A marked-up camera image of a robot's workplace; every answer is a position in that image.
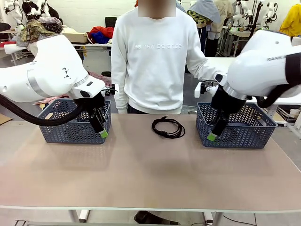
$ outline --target yellow jacket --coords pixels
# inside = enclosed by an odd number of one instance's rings
[[[280,28],[280,32],[289,36],[301,34],[301,4],[292,6]]]

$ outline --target beige sweater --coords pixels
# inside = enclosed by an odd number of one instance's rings
[[[220,33],[222,31],[222,26],[225,20],[234,14],[234,9],[229,0],[214,0],[220,15],[221,15],[221,22],[219,24],[212,23],[211,24],[211,31],[215,33]]]

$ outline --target blue plastic basket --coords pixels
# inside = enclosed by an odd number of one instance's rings
[[[207,139],[218,111],[210,103],[198,103],[197,129],[205,147],[264,148],[277,124],[257,105],[246,104],[232,114],[229,125],[215,140]]]
[[[111,101],[105,102],[105,119],[104,127],[109,131],[111,126]],[[76,109],[76,104],[71,99],[57,99],[47,106],[39,115],[40,119],[59,119]],[[82,112],[76,119],[60,126],[40,126],[41,132],[47,143],[60,144],[93,144],[100,145],[105,142],[105,138],[96,133],[88,120],[88,113]]]

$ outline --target floor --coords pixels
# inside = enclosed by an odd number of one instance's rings
[[[85,67],[93,72],[101,73],[102,71],[110,70],[110,61],[106,56],[108,53],[90,53],[85,60]],[[30,59],[22,59],[19,63],[29,62]],[[4,56],[0,59],[0,67],[13,66],[10,56]],[[193,90],[198,81],[187,74],[185,76],[184,85],[184,105],[195,106],[199,101],[210,101],[209,96],[202,96],[201,99],[195,99]],[[41,111],[39,107],[33,106],[32,103],[18,104],[27,112],[38,115]],[[112,112],[116,113],[115,104],[112,103]],[[10,111],[0,106],[0,113],[14,120],[21,120],[19,117],[12,114]],[[274,140],[292,159],[295,165],[301,169],[301,140],[299,140],[287,128],[277,128],[273,134]],[[158,212],[157,215],[169,220],[178,221],[182,225],[191,225],[193,223],[204,223],[204,218],[201,213],[195,212]],[[92,211],[89,216],[89,222],[103,223],[134,223],[135,211]],[[254,224],[253,214],[225,214],[227,217]],[[257,214],[258,226],[300,226],[301,213],[289,214]],[[70,222],[68,212],[66,210],[8,210],[0,209],[0,225],[13,226],[15,220],[30,220],[44,222]],[[235,226],[239,223],[231,222],[225,218],[222,219],[222,226]]]

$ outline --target basket rim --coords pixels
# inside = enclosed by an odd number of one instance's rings
[[[200,104],[203,104],[203,105],[209,105],[209,104],[211,104],[210,102],[197,102],[197,105],[198,105],[198,111],[200,112],[200,114],[201,114],[201,116],[204,118],[204,116],[203,116],[203,113],[202,113],[202,111],[201,111],[201,109],[200,109]],[[273,120],[273,119],[271,119],[269,116],[268,116],[268,114],[265,112],[265,111],[263,111],[257,104],[253,104],[253,103],[245,103],[246,105],[252,105],[252,106],[255,106],[255,107],[257,107],[258,108],[258,110],[260,110],[261,111],[261,113],[263,113],[264,115],[266,115],[267,116],[267,118],[270,120],[270,122],[272,122],[273,124],[274,124],[274,126],[242,126],[242,125],[227,125],[227,127],[230,127],[230,128],[233,128],[233,127],[238,127],[238,128],[245,128],[245,127],[248,127],[248,128],[276,128],[276,127],[278,127],[278,124]],[[213,126],[213,125],[211,125],[211,124],[208,124],[207,122],[206,122],[206,120],[204,120],[204,123],[207,125],[207,126]]]
[[[70,100],[74,101],[73,99],[70,99],[70,98],[58,98],[58,99],[55,99],[43,111],[41,111],[40,114],[37,117],[39,118],[46,110],[48,110],[48,108],[50,108],[52,106],[53,103],[55,103],[56,101],[59,101],[59,100],[61,100],[61,101],[62,100],[63,101],[70,101]],[[105,102],[109,103],[109,106],[108,106],[108,109],[109,109],[110,106],[111,106],[112,101],[111,100],[105,100]],[[106,111],[104,118],[106,119],[107,117],[108,117],[108,111]],[[90,123],[90,122],[86,122],[86,121],[69,121],[68,123],[76,123],[77,124],[77,123]]]

